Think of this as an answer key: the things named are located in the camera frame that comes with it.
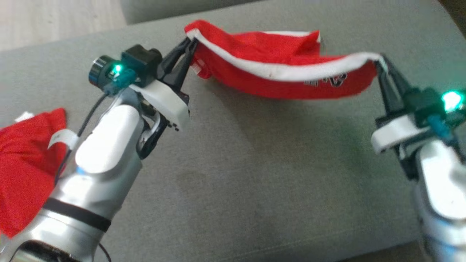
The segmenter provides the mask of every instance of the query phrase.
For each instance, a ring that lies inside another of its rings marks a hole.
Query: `gray couch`
[[[65,107],[77,130],[101,94],[87,81],[95,57],[136,43],[166,54],[199,18],[320,29],[325,54],[384,52],[419,86],[466,83],[466,41],[437,2],[270,0],[0,53],[0,126]],[[103,239],[114,261],[331,262],[417,238],[410,183],[370,145],[376,81],[338,101],[264,99],[192,72],[183,90],[191,127],[166,131],[143,162]]]
[[[128,24],[192,14],[257,0],[120,0]]]

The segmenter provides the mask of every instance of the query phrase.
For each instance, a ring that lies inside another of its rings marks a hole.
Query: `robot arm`
[[[407,178],[415,181],[426,254],[439,262],[466,261],[466,166],[453,132],[466,120],[465,91],[420,91],[385,62],[377,70],[387,115],[376,120],[374,150],[393,149]]]
[[[0,262],[94,260],[142,160],[167,126],[178,131],[188,123],[189,97],[181,86],[196,46],[186,39],[162,59],[156,49],[136,45],[121,61],[108,56],[94,61],[89,81],[115,99],[40,212],[1,251]]]

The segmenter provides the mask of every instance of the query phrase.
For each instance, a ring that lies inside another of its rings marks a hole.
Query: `wooden floor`
[[[124,26],[118,0],[0,0],[0,51]],[[410,243],[345,262],[372,261],[424,260],[417,243]]]

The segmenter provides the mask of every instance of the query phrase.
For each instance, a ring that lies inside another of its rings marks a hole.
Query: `black cable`
[[[108,94],[103,94],[99,100],[97,100],[97,102],[94,104],[94,106],[92,107],[92,109],[89,111],[89,114],[86,116],[83,124],[81,125],[81,128],[79,129],[78,131],[78,137],[81,137],[82,133],[84,133],[84,129],[86,129],[86,126],[87,124],[89,123],[89,120],[91,118],[91,116],[94,114],[94,112],[96,111],[97,107],[102,103],[102,101],[107,97]],[[65,157],[63,158],[63,161],[60,163],[60,166],[58,167],[58,170],[55,174],[55,181],[54,181],[54,185],[56,186],[57,183],[58,183],[58,179],[60,178],[60,174],[62,172],[62,169],[63,167],[65,166],[66,164],[66,161],[68,160],[69,156],[71,155],[71,150],[68,149],[68,151],[66,152],[66,155]]]
[[[99,243],[99,247],[102,249],[102,251],[104,252],[105,256],[107,257],[107,260],[109,262],[112,262],[112,259],[110,258],[110,255],[109,253],[107,252],[107,250],[103,247],[103,245],[101,243]]]

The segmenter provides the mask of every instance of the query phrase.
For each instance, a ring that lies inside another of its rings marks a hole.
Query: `red fabric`
[[[66,153],[52,135],[66,128],[63,108],[0,130],[0,231],[13,237],[39,212],[54,188],[54,175]]]
[[[234,57],[249,61],[302,66],[321,64],[345,57],[320,56],[320,43],[317,41],[319,31],[299,37],[263,32],[227,34],[206,21],[195,21],[185,27],[185,32],[188,33],[195,28],[209,42]],[[235,67],[201,43],[196,49],[193,61],[200,68],[198,75],[202,78],[214,76],[227,86],[269,98],[328,99],[352,96],[364,91],[377,75],[374,63],[368,61],[354,71],[312,82],[275,81]]]

